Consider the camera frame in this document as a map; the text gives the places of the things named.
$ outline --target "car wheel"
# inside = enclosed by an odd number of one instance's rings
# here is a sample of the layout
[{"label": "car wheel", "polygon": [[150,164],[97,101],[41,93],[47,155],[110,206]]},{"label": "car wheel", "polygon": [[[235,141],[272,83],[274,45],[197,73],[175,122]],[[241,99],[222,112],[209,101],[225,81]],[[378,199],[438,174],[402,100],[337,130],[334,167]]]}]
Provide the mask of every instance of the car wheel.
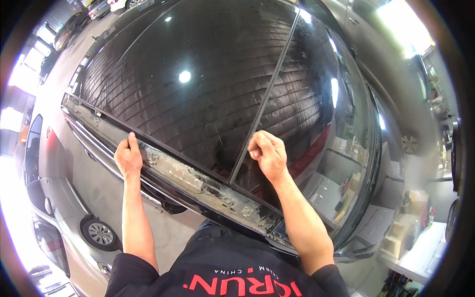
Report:
[{"label": "car wheel", "polygon": [[127,0],[127,2],[125,3],[125,7],[127,9],[131,9],[132,7],[137,5],[139,2],[140,2],[139,0]]},{"label": "car wheel", "polygon": [[401,138],[402,150],[407,154],[416,154],[419,150],[419,140],[412,135],[404,135]]},{"label": "car wheel", "polygon": [[91,219],[83,225],[83,236],[95,248],[105,251],[119,249],[117,234],[106,223]]},{"label": "car wheel", "polygon": [[438,106],[438,105],[433,105],[432,110],[434,111],[434,114],[442,113],[442,108],[440,108],[440,106]]}]

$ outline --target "window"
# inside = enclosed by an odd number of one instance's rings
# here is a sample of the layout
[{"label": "window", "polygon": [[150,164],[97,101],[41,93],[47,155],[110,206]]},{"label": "window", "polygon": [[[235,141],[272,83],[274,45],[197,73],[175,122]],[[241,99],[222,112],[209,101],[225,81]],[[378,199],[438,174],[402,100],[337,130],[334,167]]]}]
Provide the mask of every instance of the window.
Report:
[{"label": "window", "polygon": [[73,15],[72,17],[70,17],[70,18],[67,20],[65,26],[71,24],[72,22],[74,22],[74,20],[77,18],[78,15],[79,15],[79,13]]},{"label": "window", "polygon": [[33,214],[33,228],[39,248],[53,264],[70,277],[66,250],[59,231],[36,214]]},{"label": "window", "polygon": [[28,133],[25,153],[25,184],[29,184],[39,179],[38,156],[42,125],[43,117],[38,115],[31,124],[30,131]]},{"label": "window", "polygon": [[41,42],[37,41],[34,45],[35,49],[38,50],[42,55],[48,56],[51,53],[51,50]]},{"label": "window", "polygon": [[23,62],[31,69],[39,72],[41,70],[41,62],[43,62],[44,58],[45,56],[39,50],[32,48]]}]

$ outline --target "concrete floor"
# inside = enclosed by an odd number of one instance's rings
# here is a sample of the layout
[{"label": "concrete floor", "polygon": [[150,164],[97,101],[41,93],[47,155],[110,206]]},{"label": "concrete floor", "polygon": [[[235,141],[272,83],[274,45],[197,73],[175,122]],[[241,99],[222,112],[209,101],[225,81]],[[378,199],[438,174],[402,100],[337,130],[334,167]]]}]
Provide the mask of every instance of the concrete floor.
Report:
[{"label": "concrete floor", "polygon": [[[102,20],[93,21],[61,54],[46,83],[38,88],[33,118],[38,113],[42,114],[46,125],[51,126],[56,132],[66,151],[64,164],[67,178],[72,181],[92,213],[109,224],[117,235],[122,237],[123,183],[85,154],[83,146],[67,127],[59,108],[77,65],[94,42],[91,36],[100,35],[116,18],[117,16],[110,13]],[[204,217],[190,210],[169,215],[146,198],[143,201],[155,236],[160,273],[164,273],[183,251],[186,242],[203,222]]]}]

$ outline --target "tire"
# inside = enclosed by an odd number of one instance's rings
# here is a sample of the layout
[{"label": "tire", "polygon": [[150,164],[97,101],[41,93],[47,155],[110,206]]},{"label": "tire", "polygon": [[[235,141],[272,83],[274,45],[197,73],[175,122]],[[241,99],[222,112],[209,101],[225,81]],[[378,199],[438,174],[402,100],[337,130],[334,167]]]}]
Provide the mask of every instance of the tire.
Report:
[{"label": "tire", "polygon": [[454,227],[457,221],[457,214],[458,214],[459,208],[460,208],[460,198],[456,199],[452,203],[448,211],[447,226],[445,230],[446,241],[450,241],[452,239],[452,235],[454,234]]},{"label": "tire", "polygon": [[92,218],[86,221],[82,228],[83,236],[93,247],[104,250],[118,250],[119,239],[117,234],[106,223]]}]

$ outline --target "ceiling light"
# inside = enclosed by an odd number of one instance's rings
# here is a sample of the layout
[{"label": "ceiling light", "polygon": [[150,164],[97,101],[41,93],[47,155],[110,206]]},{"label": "ceiling light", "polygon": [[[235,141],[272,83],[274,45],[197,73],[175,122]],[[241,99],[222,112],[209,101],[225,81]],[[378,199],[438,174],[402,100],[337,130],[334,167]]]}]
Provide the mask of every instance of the ceiling light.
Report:
[{"label": "ceiling light", "polygon": [[180,73],[180,76],[178,76],[178,79],[182,82],[182,83],[187,83],[190,81],[190,78],[191,78],[191,73],[189,71],[183,71]]}]

